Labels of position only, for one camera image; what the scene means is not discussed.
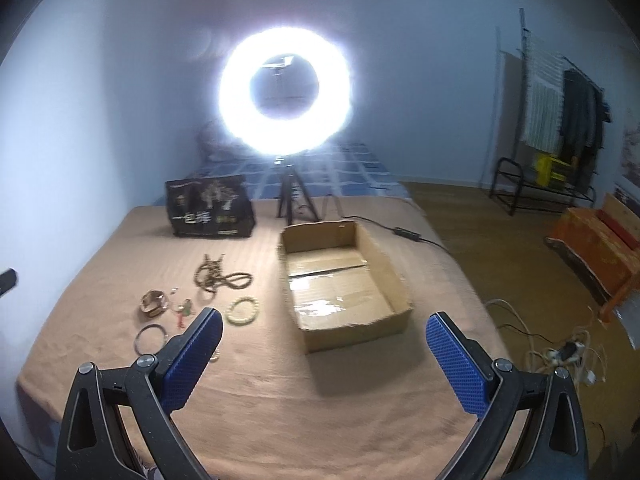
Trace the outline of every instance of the blue gripper pad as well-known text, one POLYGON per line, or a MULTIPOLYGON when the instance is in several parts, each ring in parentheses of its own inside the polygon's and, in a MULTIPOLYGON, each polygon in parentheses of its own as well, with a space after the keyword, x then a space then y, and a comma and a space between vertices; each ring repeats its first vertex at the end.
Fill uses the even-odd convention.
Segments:
POLYGON ((220 339, 222 316, 217 310, 212 310, 182 347, 162 378, 159 401, 167 415, 182 409, 187 403, 220 339))
POLYGON ((427 322, 427 345, 449 380, 462 408, 482 417, 489 409, 488 381, 460 341, 437 315, 427 322))

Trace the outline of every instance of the striped towel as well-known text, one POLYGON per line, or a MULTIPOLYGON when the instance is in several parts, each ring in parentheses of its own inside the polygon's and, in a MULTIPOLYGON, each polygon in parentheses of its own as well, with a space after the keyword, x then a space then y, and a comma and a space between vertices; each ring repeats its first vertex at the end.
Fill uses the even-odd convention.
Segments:
POLYGON ((527 107, 520 140, 541 152, 557 154, 564 101, 564 57, 548 51, 533 34, 528 40, 527 107))

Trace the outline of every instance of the black bag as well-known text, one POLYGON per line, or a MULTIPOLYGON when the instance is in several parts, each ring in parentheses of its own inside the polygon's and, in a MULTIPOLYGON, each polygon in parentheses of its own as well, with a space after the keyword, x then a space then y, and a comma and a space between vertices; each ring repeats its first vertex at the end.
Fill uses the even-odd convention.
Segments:
POLYGON ((251 236, 254 208, 244 188, 243 175, 187 178, 164 185, 166 211, 176 236, 251 236))

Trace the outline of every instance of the silver bolt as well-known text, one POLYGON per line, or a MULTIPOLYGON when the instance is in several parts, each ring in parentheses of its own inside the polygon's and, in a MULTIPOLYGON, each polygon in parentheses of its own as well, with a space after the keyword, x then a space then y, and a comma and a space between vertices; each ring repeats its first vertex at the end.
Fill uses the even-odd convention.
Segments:
POLYGON ((155 362, 155 360, 156 358, 153 355, 144 354, 137 358, 136 364, 140 367, 146 368, 148 366, 151 366, 155 362))
POLYGON ((498 370, 500 370, 501 372, 511 372, 511 370, 513 369, 511 361, 507 359, 496 359, 495 367, 498 368, 498 370))
POLYGON ((561 379, 566 379, 569 376, 569 370, 566 368, 556 368, 556 375, 561 379))
POLYGON ((78 371, 82 374, 85 375, 87 373, 89 373, 91 370, 94 369, 94 364, 93 363, 82 363, 79 367, 78 367, 78 371))

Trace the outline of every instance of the wooden floor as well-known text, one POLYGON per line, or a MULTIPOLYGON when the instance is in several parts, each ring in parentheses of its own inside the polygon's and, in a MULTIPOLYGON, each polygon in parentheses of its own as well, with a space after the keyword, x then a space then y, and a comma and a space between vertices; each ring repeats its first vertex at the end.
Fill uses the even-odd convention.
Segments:
MULTIPOLYGON (((574 327, 592 319, 596 301, 562 259, 543 243, 558 216, 518 211, 510 217, 486 192, 474 188, 405 183, 415 202, 427 213, 440 235, 484 302, 509 301, 532 332, 551 341, 568 338, 574 327)), ((518 321, 509 312, 489 307, 496 326, 518 321)), ((603 449, 602 425, 607 449, 598 467, 611 455, 626 449, 634 439, 631 428, 640 415, 640 351, 631 348, 625 330, 615 320, 588 327, 592 346, 606 350, 609 369, 605 383, 580 387, 580 403, 586 425, 590 463, 603 449)), ((514 362, 524 369, 527 337, 509 328, 500 330, 514 362)), ((541 351, 551 346, 536 340, 541 351)))

